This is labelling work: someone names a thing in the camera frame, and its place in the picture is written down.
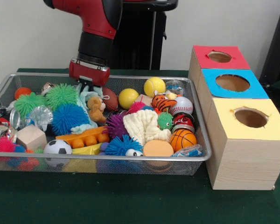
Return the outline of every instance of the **teddy bear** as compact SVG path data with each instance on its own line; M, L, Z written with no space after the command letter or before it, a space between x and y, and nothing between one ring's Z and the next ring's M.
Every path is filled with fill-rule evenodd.
M106 122L106 118L103 115L106 104L103 103L103 100L101 98L91 97L87 102L87 106L90 109L88 114L91 120L99 123Z

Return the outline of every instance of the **wire basket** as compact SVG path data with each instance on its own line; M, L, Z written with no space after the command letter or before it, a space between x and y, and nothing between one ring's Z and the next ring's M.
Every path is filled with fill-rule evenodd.
M133 88L144 94L143 86L150 77L110 76L106 87L117 95L125 88ZM194 105L195 136L197 143L203 147L198 157L145 157L145 156L109 156L109 155L73 155L73 154L23 154L0 153L0 170L35 171L35 172L82 172L115 174L162 174L194 175L203 161L211 156L211 147L203 120L201 108L194 84L187 78L162 77L166 82L179 80L185 86L184 96ZM76 81L68 74L16 73L5 78L0 84L0 105L8 106L14 100L14 92L20 87L28 87L39 93L46 82L68 83ZM45 160L55 160L63 166L48 166Z

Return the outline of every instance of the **green spiky ball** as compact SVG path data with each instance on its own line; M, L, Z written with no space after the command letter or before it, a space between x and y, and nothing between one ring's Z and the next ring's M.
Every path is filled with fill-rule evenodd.
M162 112L158 117L158 125L161 130L172 129L172 115L168 112Z
M32 92L30 95L21 95L14 104L21 118L25 118L37 106L46 105L46 99L42 95Z
M47 104L55 111L59 106L64 104L77 104L77 92L73 86L60 84L51 89L47 95Z

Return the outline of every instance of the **orange basketball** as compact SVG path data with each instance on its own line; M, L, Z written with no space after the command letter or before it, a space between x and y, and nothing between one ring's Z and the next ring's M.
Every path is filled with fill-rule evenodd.
M170 139L170 144L174 152L177 152L182 148L196 145L197 139L191 131L187 129L178 129L173 132Z

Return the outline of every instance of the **shape sorter box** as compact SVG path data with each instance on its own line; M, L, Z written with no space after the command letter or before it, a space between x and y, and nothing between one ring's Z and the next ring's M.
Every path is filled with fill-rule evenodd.
M280 114L270 99L213 98L207 128L213 189L273 188L280 173Z
M250 66L236 46L197 46L192 49L189 78L198 89L201 69L242 69Z
M251 70L202 69L197 94L206 123L215 97L269 99Z

